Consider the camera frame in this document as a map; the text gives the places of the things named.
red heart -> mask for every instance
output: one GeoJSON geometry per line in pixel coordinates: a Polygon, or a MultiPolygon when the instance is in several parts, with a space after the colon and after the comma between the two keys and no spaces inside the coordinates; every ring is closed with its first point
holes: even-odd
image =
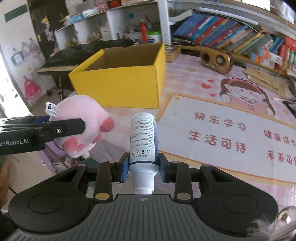
{"type": "Polygon", "coordinates": [[[202,87],[203,87],[204,89],[210,89],[212,86],[203,83],[203,84],[202,84],[202,87]]]}

white spray bottle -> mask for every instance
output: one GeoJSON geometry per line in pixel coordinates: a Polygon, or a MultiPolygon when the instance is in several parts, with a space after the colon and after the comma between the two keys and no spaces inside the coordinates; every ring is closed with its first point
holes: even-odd
{"type": "Polygon", "coordinates": [[[154,176],[159,171],[156,118],[146,112],[133,116],[131,122],[131,144],[129,171],[133,175],[136,194],[152,194],[154,176]]]}

yellow cardboard box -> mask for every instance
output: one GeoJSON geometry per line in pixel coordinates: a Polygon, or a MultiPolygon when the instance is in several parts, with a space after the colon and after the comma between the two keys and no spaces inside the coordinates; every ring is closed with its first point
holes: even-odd
{"type": "Polygon", "coordinates": [[[158,108],[165,78],[165,45],[102,49],[69,77],[77,94],[101,106],[158,108]]]}

cable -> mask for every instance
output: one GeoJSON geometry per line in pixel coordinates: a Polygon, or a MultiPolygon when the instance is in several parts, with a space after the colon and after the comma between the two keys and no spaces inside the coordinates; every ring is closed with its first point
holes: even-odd
{"type": "Polygon", "coordinates": [[[15,190],[13,190],[11,187],[9,187],[9,190],[12,191],[15,195],[17,195],[17,193],[15,192],[15,190]]]}

wooden speaker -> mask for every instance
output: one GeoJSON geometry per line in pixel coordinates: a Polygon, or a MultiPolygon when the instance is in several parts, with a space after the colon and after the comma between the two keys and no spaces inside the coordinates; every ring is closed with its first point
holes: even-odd
{"type": "Polygon", "coordinates": [[[227,74],[233,65],[231,53],[218,48],[205,47],[200,52],[200,59],[203,66],[220,74],[227,74]]]}

